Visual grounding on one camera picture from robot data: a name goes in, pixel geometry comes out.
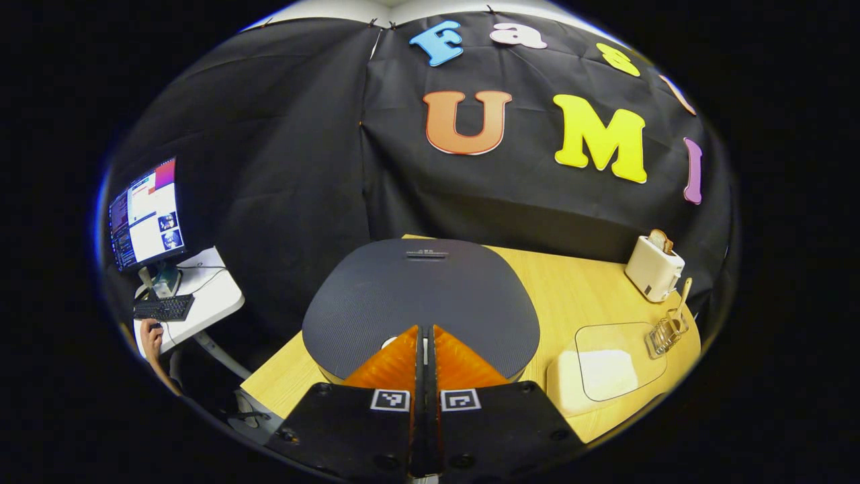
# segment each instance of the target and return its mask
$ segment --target orange letter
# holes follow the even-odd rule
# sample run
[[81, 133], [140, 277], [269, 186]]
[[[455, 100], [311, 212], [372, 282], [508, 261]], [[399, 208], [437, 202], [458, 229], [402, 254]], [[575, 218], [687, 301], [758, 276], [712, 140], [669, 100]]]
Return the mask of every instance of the orange letter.
[[691, 115], [695, 116], [696, 110], [693, 109], [693, 107], [687, 102], [686, 99], [684, 99], [684, 95], [681, 94], [681, 91], [678, 90], [677, 87], [675, 87], [675, 84], [672, 84], [672, 81], [670, 81], [666, 76], [660, 76], [660, 79], [663, 79], [663, 82], [668, 84], [669, 89], [672, 91], [672, 94], [674, 94], [675, 97], [678, 99], [678, 102], [680, 102], [681, 105], [684, 106], [684, 109], [689, 111]]
[[505, 104], [513, 98], [506, 92], [482, 90], [475, 99], [484, 105], [484, 126], [475, 136], [457, 132], [457, 105], [466, 98], [462, 92], [441, 90], [424, 96], [427, 103], [427, 141], [436, 149], [459, 155], [479, 155], [492, 151], [505, 133]]

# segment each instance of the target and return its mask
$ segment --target desk leg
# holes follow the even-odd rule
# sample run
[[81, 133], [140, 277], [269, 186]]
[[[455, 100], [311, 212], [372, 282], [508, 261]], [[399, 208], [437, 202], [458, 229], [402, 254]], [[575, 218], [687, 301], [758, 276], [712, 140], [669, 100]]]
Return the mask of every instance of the desk leg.
[[235, 373], [242, 378], [243, 381], [248, 380], [251, 376], [251, 372], [248, 371], [245, 367], [239, 364], [238, 361], [234, 360], [230, 355], [228, 355], [224, 350], [221, 349], [211, 338], [206, 334], [205, 331], [198, 332], [193, 336], [194, 340], [200, 343], [200, 346], [203, 346], [203, 349], [206, 350], [213, 358], [220, 361], [227, 369]]

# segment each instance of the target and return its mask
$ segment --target bread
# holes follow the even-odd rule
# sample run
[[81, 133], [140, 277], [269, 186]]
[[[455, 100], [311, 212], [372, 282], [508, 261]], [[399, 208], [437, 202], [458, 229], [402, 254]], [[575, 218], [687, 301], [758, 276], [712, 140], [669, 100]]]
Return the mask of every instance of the bread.
[[654, 246], [663, 251], [663, 253], [670, 256], [672, 255], [672, 247], [674, 246], [674, 243], [669, 240], [666, 234], [659, 228], [655, 228], [651, 231], [651, 234], [648, 235], [648, 242], [654, 244]]

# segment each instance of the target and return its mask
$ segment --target letter f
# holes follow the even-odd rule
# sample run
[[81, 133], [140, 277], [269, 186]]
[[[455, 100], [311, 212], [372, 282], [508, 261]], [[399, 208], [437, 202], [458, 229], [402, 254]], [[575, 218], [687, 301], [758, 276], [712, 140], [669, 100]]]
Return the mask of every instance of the letter f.
[[450, 30], [458, 28], [459, 23], [446, 20], [436, 27], [429, 28], [413, 37], [409, 44], [418, 44], [430, 56], [430, 66], [435, 67], [463, 53], [462, 47], [451, 47], [448, 44], [459, 44], [463, 38], [457, 32]]

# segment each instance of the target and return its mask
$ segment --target computer monitor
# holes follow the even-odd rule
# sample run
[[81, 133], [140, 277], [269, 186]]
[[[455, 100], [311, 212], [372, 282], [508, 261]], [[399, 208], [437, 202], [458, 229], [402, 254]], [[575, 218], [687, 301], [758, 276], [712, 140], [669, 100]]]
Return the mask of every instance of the computer monitor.
[[186, 251], [176, 210], [176, 158], [132, 182], [110, 204], [108, 231], [116, 266], [137, 269]]

